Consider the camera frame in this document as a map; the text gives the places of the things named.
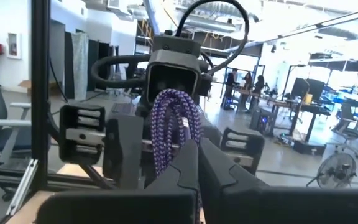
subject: gray curtain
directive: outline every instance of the gray curtain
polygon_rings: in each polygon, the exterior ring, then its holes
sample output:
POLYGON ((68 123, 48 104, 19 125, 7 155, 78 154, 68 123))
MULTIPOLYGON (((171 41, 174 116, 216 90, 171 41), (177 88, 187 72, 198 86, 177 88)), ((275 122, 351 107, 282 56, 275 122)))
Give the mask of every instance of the gray curtain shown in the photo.
POLYGON ((85 100, 88 86, 88 35, 72 34, 73 39, 73 73, 74 99, 85 100))

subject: braided rope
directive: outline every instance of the braided rope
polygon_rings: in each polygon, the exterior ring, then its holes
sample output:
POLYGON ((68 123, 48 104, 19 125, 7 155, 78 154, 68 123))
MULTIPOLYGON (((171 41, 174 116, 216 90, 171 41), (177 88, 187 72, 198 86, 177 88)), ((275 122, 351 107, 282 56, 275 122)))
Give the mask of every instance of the braided rope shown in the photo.
MULTIPOLYGON (((168 167, 173 159, 172 133, 175 122, 178 124, 179 146, 186 143, 186 129, 183 117, 188 120, 190 138, 197 145, 200 144, 201 121, 198 108, 193 99, 184 91, 167 89, 161 91, 154 101, 151 113, 152 145, 154 152, 154 164, 157 177, 168 167), (170 109, 168 122, 167 110, 170 109)), ((197 223, 200 222, 201 197, 197 196, 198 207, 196 213, 197 223)))

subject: gray floor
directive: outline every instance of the gray floor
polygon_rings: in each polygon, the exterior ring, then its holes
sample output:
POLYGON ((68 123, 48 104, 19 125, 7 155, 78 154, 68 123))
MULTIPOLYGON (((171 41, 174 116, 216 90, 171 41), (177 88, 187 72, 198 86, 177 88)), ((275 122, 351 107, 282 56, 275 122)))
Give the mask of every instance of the gray floor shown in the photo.
MULTIPOLYGON (((89 93, 89 97, 94 96, 95 93, 89 93)), ((30 98, 25 94, 20 93, 4 93, 6 104, 11 102, 29 102, 30 98)), ((94 105, 105 106, 109 111, 112 104, 117 101, 130 102, 130 99, 123 96, 115 97, 114 95, 98 95, 88 103, 94 105)), ((242 131, 248 127, 250 117, 244 113, 236 114, 234 111, 223 111, 219 108, 220 99, 210 99, 210 101, 201 102, 201 107, 207 114, 208 119, 216 125, 221 131, 226 127, 231 127, 237 131, 242 131)), ((64 102, 59 97, 52 98, 52 112, 58 111, 59 108, 64 105, 64 102)), ((21 114, 20 109, 9 108, 9 118, 18 119, 21 114)), ((307 129, 309 119, 307 114, 303 114, 303 124, 298 125, 300 130, 307 129)), ((55 122, 58 123, 59 114, 54 115, 55 122)), ((321 117, 316 121, 316 125, 313 130, 312 139, 314 141, 333 142, 340 141, 329 130, 330 125, 335 123, 334 118, 321 117)), ((262 179, 270 185, 283 185, 283 186, 305 186, 310 180, 310 177, 315 176, 317 169, 323 159, 327 158, 333 153, 332 147, 327 148, 323 157, 319 156, 306 156, 301 155, 287 147, 279 146, 275 144, 271 139, 267 139, 262 159, 259 164, 258 178, 262 179), (284 175, 271 174, 271 172, 280 172, 284 175)), ((49 166, 53 170, 59 170, 63 163, 58 158, 58 149, 56 146, 52 146, 49 152, 49 166)), ((352 187, 358 187, 358 177, 354 179, 352 187)), ((0 189, 0 218, 5 214, 8 203, 1 200, 2 190, 0 189)))

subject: cable bundle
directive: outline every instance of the cable bundle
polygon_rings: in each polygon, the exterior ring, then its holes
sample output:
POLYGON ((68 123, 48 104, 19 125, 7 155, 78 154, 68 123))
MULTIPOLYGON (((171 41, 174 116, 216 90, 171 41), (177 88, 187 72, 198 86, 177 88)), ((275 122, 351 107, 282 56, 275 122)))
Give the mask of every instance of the cable bundle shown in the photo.
MULTIPOLYGON (((152 145, 157 177, 164 172, 173 159, 172 134, 175 123, 178 124, 179 146, 183 147, 186 143, 186 129, 183 118, 188 120, 190 139, 194 140, 199 146, 201 121, 197 105, 193 99, 184 91, 172 89, 161 91, 155 99, 151 113, 152 145), (171 113, 168 122, 166 122, 168 109, 171 113)), ((201 202, 200 194, 198 194, 198 200, 201 202)), ((200 205, 201 203, 198 206, 197 223, 200 220, 200 205)))

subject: electric fan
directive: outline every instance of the electric fan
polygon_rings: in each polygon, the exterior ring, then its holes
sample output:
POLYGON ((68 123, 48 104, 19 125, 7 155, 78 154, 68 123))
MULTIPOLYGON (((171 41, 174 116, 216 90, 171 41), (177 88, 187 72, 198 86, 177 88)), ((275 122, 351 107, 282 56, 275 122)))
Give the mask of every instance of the electric fan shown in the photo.
POLYGON ((308 187, 312 182, 322 189, 335 189, 351 187, 351 180, 356 175, 356 161, 348 153, 339 153, 329 156, 320 165, 317 176, 309 181, 308 187))

